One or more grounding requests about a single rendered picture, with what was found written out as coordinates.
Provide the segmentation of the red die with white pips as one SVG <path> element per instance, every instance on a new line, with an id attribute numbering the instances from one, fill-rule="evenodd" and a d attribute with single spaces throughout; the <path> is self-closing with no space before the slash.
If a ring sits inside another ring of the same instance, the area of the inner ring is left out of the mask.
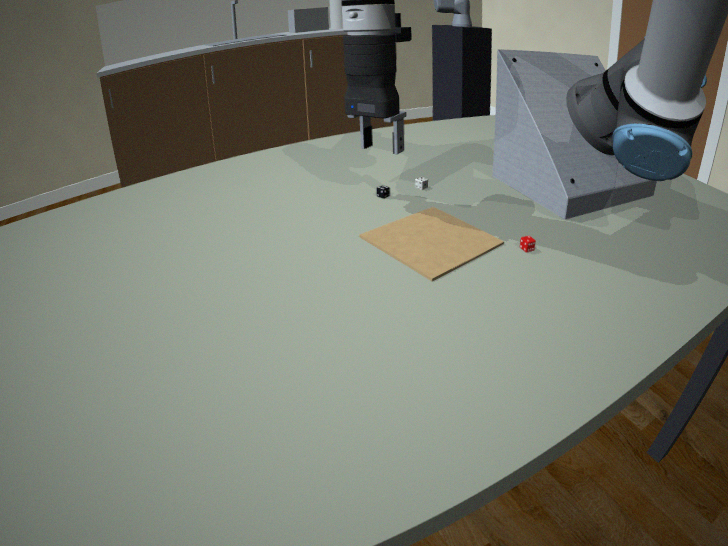
<path id="1" fill-rule="evenodd" d="M 534 251 L 535 242 L 536 240 L 530 236 L 521 237 L 520 248 L 525 252 Z"/>

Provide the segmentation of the tan mat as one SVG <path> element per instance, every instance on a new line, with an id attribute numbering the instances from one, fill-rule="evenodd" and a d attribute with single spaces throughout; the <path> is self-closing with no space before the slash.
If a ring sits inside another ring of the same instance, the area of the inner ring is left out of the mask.
<path id="1" fill-rule="evenodd" d="M 500 247 L 504 241 L 435 207 L 359 237 L 434 281 Z"/>

